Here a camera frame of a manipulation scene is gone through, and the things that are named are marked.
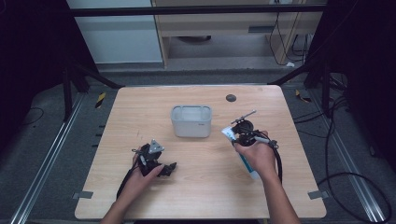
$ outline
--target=forearm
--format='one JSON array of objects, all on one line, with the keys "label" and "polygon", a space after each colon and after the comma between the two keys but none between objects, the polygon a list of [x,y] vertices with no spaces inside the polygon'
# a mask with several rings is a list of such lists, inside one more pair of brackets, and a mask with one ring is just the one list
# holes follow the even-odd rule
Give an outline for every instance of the forearm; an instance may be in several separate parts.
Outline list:
[{"label": "forearm", "polygon": [[276,173],[262,176],[262,183],[272,223],[300,223]]},{"label": "forearm", "polygon": [[115,201],[106,215],[101,220],[101,224],[114,224],[114,223],[122,223],[125,217],[126,212],[128,211],[129,205],[121,202]]}]

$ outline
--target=plastic storage box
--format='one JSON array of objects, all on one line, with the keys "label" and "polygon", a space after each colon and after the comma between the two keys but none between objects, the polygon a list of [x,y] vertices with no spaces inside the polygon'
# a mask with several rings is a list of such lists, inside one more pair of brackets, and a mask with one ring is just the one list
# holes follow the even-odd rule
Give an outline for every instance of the plastic storage box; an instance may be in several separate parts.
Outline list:
[{"label": "plastic storage box", "polygon": [[175,135],[179,137],[208,137],[212,108],[208,105],[175,105],[171,112]]}]

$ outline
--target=tape marker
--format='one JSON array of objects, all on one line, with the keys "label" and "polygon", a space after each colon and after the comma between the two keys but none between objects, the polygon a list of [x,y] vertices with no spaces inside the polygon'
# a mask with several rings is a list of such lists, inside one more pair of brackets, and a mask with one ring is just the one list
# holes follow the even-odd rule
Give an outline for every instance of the tape marker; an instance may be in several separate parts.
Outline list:
[{"label": "tape marker", "polygon": [[95,108],[100,108],[102,105],[103,100],[105,99],[106,93],[102,92],[99,94],[98,101],[96,102]]}]

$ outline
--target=gray floor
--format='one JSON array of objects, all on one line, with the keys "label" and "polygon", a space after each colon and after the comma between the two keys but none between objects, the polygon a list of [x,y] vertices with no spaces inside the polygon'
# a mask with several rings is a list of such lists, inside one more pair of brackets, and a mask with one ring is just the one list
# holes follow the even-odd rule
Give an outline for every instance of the gray floor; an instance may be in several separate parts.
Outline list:
[{"label": "gray floor", "polygon": [[[185,42],[175,38],[172,42],[169,65],[165,69],[145,70],[140,68],[133,73],[105,73],[106,77],[128,85],[195,85],[195,84],[265,84],[286,75],[292,68],[278,65],[263,36],[212,36],[208,42]],[[294,118],[318,111],[315,103],[306,103],[295,96],[295,90],[302,92],[304,76],[297,77],[284,85],[290,112]],[[74,216],[77,201],[72,199],[74,192],[82,190],[90,169],[96,146],[99,144],[101,125],[111,110],[116,90],[89,79],[91,89],[84,96],[80,112],[64,146],[53,164],[51,172],[32,208],[28,222],[32,223],[73,223],[81,222]],[[106,98],[100,108],[94,108],[98,95],[105,91]],[[318,89],[309,91],[315,98]],[[42,108],[41,119],[22,125],[20,132],[12,139],[9,147],[12,153],[2,158],[0,171],[0,223],[12,217],[21,203],[35,174],[45,159],[57,132],[62,125],[64,114],[62,86],[54,87],[37,95],[32,107]],[[340,92],[333,91],[336,98]],[[31,110],[26,122],[34,121],[41,115],[39,110]],[[307,133],[325,136],[327,127],[324,119],[297,124],[305,153],[317,181],[325,176],[325,139]],[[390,203],[396,206],[394,189],[396,174],[383,158],[370,156],[369,146],[347,107],[335,112],[335,127],[361,174],[372,179],[387,195]],[[340,160],[334,143],[329,147],[330,171],[341,172],[346,168]],[[342,203],[359,216],[366,217],[359,197],[350,184],[350,178],[339,177],[332,181],[334,192]],[[319,186],[327,190],[326,184]],[[382,198],[373,190],[384,215],[387,207]],[[304,220],[304,223],[361,223],[347,214],[334,201],[333,197],[324,200],[328,214],[320,220]]]}]

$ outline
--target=wooden table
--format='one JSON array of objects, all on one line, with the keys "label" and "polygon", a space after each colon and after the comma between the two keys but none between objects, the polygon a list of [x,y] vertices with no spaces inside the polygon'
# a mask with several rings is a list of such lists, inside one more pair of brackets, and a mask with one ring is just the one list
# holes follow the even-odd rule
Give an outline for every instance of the wooden table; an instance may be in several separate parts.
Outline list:
[{"label": "wooden table", "polygon": [[[234,94],[235,102],[226,95]],[[210,105],[207,138],[175,136],[170,118],[174,105]],[[126,218],[267,218],[262,182],[252,179],[232,145],[220,132],[253,109],[256,129],[278,141],[283,186],[299,217],[324,217],[321,199],[282,90],[278,86],[176,86],[120,89],[79,199],[77,218],[102,218],[131,168],[132,148],[151,139],[165,147],[159,162],[177,162],[170,177],[158,177],[134,203]]]}]

